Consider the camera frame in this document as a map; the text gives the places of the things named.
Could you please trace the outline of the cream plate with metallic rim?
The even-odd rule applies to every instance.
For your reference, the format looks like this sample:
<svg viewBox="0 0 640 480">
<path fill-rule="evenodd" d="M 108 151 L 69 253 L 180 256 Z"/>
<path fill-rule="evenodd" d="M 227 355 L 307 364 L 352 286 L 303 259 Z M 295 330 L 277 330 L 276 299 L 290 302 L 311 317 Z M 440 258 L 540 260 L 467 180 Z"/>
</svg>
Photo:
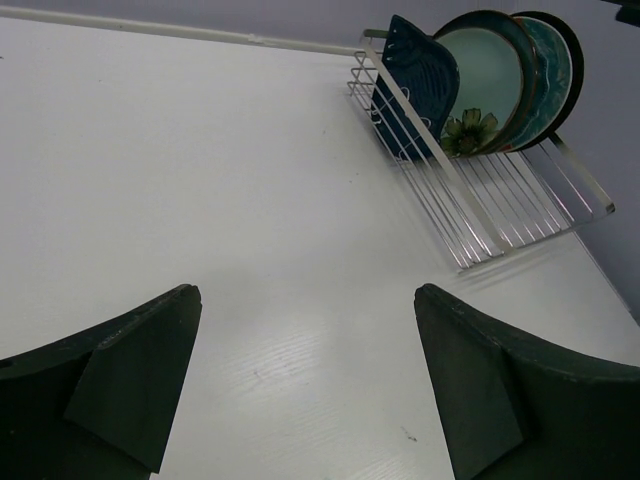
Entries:
<svg viewBox="0 0 640 480">
<path fill-rule="evenodd" d="M 582 86 L 584 82 L 584 73 L 585 73 L 585 60 L 584 54 L 582 51 L 582 47 L 580 41 L 573 31 L 573 29 L 562 19 L 559 17 L 552 15 L 547 12 L 542 11 L 521 11 L 512 14 L 514 19 L 516 14 L 527 14 L 531 15 L 535 18 L 539 18 L 554 26 L 563 36 L 570 55 L 571 55 L 571 64 L 572 64 L 572 84 L 569 92 L 569 96 L 559 114 L 559 116 L 553 121 L 551 126 L 537 139 L 526 145 L 525 147 L 519 149 L 530 148 L 531 146 L 541 142 L 542 140 L 548 138 L 552 133 L 554 133 L 569 117 L 572 113 L 579 96 L 582 91 Z"/>
</svg>

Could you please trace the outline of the navy blue leaf-shaped dish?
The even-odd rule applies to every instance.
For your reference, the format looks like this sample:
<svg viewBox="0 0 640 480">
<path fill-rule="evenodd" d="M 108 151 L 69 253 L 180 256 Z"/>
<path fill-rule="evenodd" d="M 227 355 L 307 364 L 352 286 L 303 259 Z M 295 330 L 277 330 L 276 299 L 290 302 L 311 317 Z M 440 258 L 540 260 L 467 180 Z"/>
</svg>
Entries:
<svg viewBox="0 0 640 480">
<path fill-rule="evenodd" d="M 460 86 L 452 54 L 413 23 L 395 15 L 382 62 L 420 120 L 439 139 Z M 420 161 L 431 156 L 423 137 L 381 77 L 372 96 L 371 119 L 394 157 Z"/>
</svg>

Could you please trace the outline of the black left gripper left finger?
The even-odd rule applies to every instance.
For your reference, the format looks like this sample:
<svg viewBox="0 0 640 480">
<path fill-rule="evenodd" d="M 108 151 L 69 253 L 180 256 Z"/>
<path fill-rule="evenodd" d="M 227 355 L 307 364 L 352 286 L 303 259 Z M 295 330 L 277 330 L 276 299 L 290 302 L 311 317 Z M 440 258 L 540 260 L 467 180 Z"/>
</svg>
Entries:
<svg viewBox="0 0 640 480">
<path fill-rule="evenodd" d="M 4 479 L 148 479 L 159 472 L 202 313 L 183 284 L 1 362 Z"/>
</svg>

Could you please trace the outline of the light green flower plate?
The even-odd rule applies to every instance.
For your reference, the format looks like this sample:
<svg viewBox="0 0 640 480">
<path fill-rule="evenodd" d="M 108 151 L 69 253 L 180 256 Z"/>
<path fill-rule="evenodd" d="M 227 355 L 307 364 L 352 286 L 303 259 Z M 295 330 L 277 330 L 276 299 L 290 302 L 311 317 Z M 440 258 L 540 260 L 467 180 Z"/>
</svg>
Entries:
<svg viewBox="0 0 640 480">
<path fill-rule="evenodd" d="M 436 37 L 453 56 L 459 89 L 441 131 L 450 157 L 473 156 L 507 126 L 523 91 L 523 73 L 513 45 L 484 28 L 462 28 Z"/>
</svg>

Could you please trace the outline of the teal scalloped plate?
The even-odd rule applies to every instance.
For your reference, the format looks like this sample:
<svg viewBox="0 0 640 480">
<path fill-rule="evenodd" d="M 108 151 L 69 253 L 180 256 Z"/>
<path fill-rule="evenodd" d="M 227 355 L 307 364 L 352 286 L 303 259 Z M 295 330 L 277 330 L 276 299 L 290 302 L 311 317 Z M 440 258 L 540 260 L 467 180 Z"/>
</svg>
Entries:
<svg viewBox="0 0 640 480">
<path fill-rule="evenodd" d="M 539 85 L 525 122 L 513 139 L 510 150 L 519 150 L 537 140 L 559 116 L 572 84 L 572 64 L 568 46 L 552 25 L 527 14 L 516 14 L 531 37 L 539 64 Z"/>
</svg>

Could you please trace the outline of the small dark teal round plate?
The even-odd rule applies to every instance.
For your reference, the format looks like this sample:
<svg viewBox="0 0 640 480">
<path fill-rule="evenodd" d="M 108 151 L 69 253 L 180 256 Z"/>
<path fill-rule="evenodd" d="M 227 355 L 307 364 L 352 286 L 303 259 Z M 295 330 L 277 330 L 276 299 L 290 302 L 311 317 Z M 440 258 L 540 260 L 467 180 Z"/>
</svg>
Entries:
<svg viewBox="0 0 640 480">
<path fill-rule="evenodd" d="M 500 34 L 515 48 L 522 68 L 523 91 L 516 111 L 507 126 L 491 141 L 489 146 L 482 148 L 479 153 L 473 156 L 493 153 L 506 146 L 515 136 L 525 122 L 528 110 L 532 106 L 538 88 L 539 76 L 536 50 L 530 36 L 518 21 L 505 13 L 493 10 L 477 10 L 458 16 L 441 27 L 434 34 L 434 39 L 436 40 L 438 35 L 462 28 L 484 28 Z"/>
</svg>

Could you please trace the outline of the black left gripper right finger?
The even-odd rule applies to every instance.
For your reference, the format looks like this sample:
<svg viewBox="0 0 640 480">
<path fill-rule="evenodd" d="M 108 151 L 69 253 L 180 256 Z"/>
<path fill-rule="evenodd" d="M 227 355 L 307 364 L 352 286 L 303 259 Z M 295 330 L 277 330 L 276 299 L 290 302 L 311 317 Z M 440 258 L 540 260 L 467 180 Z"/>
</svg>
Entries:
<svg viewBox="0 0 640 480">
<path fill-rule="evenodd" d="M 636 479 L 639 369 L 532 335 L 434 284 L 414 310 L 457 479 Z"/>
</svg>

